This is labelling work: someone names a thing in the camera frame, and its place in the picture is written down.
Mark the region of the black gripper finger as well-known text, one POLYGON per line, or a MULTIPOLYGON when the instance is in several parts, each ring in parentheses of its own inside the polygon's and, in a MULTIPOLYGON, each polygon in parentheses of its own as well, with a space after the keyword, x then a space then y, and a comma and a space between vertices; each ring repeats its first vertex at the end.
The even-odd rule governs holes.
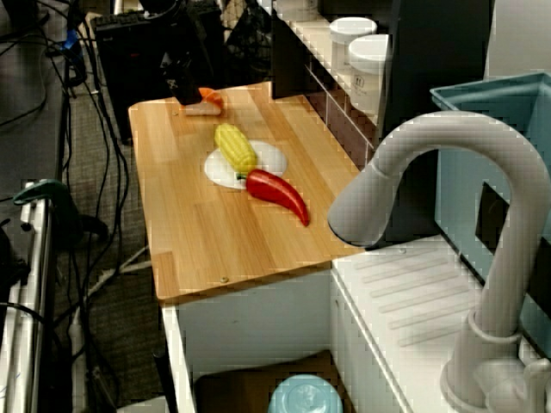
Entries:
POLYGON ((190 105, 201 101, 201 93, 195 84, 193 73, 187 65, 170 65, 168 84, 172 95, 180 104, 190 105))

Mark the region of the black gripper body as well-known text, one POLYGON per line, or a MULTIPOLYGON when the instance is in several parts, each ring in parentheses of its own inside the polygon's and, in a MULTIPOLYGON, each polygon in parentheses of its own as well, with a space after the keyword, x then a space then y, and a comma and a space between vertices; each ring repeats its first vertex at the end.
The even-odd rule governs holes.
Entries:
POLYGON ((170 46, 164 52, 161 60, 163 73, 189 71, 194 60, 193 52, 186 46, 170 46))

